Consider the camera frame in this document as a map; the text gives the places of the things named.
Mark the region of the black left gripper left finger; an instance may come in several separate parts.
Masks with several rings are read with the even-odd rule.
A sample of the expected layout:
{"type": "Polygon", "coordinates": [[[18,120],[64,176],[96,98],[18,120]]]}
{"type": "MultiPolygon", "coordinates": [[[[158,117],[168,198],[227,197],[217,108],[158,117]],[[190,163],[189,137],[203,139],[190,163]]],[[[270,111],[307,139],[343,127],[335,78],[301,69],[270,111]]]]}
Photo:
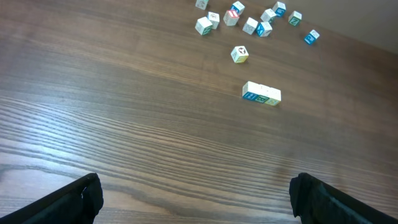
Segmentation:
{"type": "Polygon", "coordinates": [[[94,222],[104,204],[100,178],[89,173],[1,218],[1,223],[94,222]]]}

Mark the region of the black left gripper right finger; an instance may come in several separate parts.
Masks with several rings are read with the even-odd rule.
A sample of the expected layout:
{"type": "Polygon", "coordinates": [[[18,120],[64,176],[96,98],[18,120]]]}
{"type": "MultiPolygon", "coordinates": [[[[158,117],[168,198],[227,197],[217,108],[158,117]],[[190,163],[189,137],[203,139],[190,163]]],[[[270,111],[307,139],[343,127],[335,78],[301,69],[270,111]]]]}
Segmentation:
{"type": "Polygon", "coordinates": [[[362,203],[350,195],[302,172],[290,181],[293,215],[302,223],[390,223],[397,219],[362,203]]]}

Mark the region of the wooden block yellow sided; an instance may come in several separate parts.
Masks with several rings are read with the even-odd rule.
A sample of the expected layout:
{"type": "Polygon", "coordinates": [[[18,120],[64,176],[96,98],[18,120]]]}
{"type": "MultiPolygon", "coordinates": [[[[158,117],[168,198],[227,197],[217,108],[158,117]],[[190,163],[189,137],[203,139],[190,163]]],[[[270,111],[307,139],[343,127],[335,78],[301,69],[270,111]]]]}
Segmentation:
{"type": "Polygon", "coordinates": [[[267,89],[267,97],[269,98],[265,104],[275,106],[282,101],[281,91],[276,88],[269,87],[267,89]]]}

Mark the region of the wooden block number 8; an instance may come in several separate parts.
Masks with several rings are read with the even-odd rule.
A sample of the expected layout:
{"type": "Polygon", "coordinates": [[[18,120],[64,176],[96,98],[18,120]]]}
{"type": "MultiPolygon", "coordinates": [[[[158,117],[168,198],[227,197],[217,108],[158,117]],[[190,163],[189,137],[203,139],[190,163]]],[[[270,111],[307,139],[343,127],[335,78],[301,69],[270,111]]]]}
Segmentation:
{"type": "Polygon", "coordinates": [[[242,89],[242,97],[246,100],[255,101],[260,95],[261,87],[259,84],[248,81],[242,89]]]}

